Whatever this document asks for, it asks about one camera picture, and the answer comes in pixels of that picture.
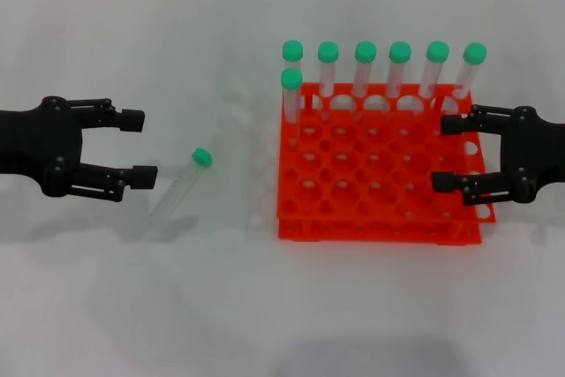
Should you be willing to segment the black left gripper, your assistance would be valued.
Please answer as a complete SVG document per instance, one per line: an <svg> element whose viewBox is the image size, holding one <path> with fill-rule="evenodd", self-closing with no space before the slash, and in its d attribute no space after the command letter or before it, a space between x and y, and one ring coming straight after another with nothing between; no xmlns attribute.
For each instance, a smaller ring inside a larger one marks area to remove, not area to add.
<svg viewBox="0 0 565 377"><path fill-rule="evenodd" d="M66 101L50 96L34 109L3 110L1 173L29 177L49 197L70 194L121 202L126 186L132 190L152 190L158 168L114 169L79 164L82 128L142 132L144 122L142 110L118 111L109 98Z"/></svg>

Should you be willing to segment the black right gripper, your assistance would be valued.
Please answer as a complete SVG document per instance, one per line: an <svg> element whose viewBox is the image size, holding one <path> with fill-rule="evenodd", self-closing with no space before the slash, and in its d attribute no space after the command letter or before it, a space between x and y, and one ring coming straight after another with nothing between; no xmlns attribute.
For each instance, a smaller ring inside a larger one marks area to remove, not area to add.
<svg viewBox="0 0 565 377"><path fill-rule="evenodd" d="M483 132L501 136L501 172L457 175L435 171L435 192L462 194L467 207L504 201L531 203L543 187L564 181L564 125L542 119L530 106L473 104L466 117L441 118L442 135Z"/></svg>

